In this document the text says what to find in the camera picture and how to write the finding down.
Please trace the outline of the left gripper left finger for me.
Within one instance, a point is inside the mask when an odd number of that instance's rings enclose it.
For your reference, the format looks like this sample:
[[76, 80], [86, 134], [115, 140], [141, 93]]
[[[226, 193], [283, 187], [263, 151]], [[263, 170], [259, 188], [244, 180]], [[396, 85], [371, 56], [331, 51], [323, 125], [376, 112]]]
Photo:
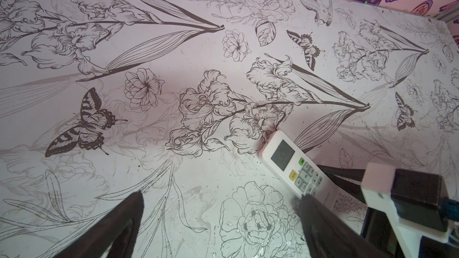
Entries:
[[101, 258], [106, 250], [109, 258], [132, 257], [143, 209], [142, 192], [130, 194], [56, 257]]

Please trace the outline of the white remote control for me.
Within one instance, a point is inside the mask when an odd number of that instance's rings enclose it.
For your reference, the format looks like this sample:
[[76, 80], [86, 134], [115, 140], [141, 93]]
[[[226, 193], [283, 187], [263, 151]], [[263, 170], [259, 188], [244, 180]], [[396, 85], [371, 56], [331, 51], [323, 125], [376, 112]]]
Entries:
[[310, 194], [333, 208], [339, 187], [284, 132], [275, 131], [258, 155], [298, 198]]

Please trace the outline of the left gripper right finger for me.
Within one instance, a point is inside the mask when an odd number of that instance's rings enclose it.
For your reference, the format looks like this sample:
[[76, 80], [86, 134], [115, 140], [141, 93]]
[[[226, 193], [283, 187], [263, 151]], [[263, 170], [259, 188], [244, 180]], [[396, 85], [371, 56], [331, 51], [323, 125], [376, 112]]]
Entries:
[[386, 258], [387, 255], [356, 234], [333, 212], [304, 195], [296, 199], [304, 238], [312, 258]]

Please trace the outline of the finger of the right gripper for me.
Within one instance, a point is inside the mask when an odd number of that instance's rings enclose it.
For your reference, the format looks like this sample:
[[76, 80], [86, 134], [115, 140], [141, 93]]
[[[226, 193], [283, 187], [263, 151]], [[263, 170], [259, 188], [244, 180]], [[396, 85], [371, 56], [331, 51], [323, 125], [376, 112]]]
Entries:
[[350, 194], [352, 197], [359, 200], [361, 203], [366, 202], [360, 185], [357, 185], [353, 182], [342, 179], [333, 174], [327, 175], [327, 177], [331, 179], [333, 183], [336, 184], [339, 188], [341, 188], [343, 191], [345, 191], [346, 193]]
[[335, 168], [318, 165], [319, 169], [330, 179], [344, 178], [361, 182], [364, 177], [364, 169]]

